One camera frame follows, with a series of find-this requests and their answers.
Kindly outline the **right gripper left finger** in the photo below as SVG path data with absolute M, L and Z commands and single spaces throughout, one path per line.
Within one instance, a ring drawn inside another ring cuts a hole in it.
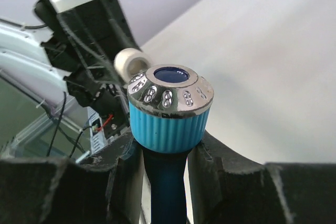
M 1 223 L 138 223 L 143 170 L 130 131 L 81 164 L 2 159 Z

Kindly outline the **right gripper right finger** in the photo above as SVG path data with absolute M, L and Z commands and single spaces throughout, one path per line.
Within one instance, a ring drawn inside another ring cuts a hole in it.
M 259 164 L 205 133 L 188 173 L 195 223 L 335 223 L 334 164 Z

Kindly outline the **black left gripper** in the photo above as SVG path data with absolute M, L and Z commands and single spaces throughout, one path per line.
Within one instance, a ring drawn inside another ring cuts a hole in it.
M 99 114 L 107 139 L 120 136 L 129 127 L 125 89 L 108 81 L 106 69 L 86 51 L 113 61 L 121 50 L 139 48 L 119 0 L 92 0 L 62 13 L 39 0 L 34 12 L 52 30 L 41 46 L 52 66 L 70 73 L 63 77 L 69 94 Z

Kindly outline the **white pipe elbow fitting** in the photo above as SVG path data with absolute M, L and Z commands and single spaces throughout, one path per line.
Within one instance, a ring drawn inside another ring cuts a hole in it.
M 150 68 L 152 60 L 140 50 L 126 48 L 115 56 L 113 65 L 121 79 L 128 83 L 135 75 Z

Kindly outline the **blue water faucet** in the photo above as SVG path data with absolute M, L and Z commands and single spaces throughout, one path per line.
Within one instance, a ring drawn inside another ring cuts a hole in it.
M 187 156 L 204 136 L 214 89 L 188 67 L 156 65 L 130 80 L 127 95 L 150 183 L 151 221 L 186 223 Z

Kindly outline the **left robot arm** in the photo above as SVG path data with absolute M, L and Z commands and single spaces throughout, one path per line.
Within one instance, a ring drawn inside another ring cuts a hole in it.
M 58 13 L 39 0 L 36 15 L 51 30 L 48 41 L 26 36 L 23 28 L 1 29 L 1 65 L 46 79 L 116 125 L 128 125 L 129 113 L 117 87 L 129 82 L 117 68 L 127 53 L 138 53 L 119 0 L 91 0 Z

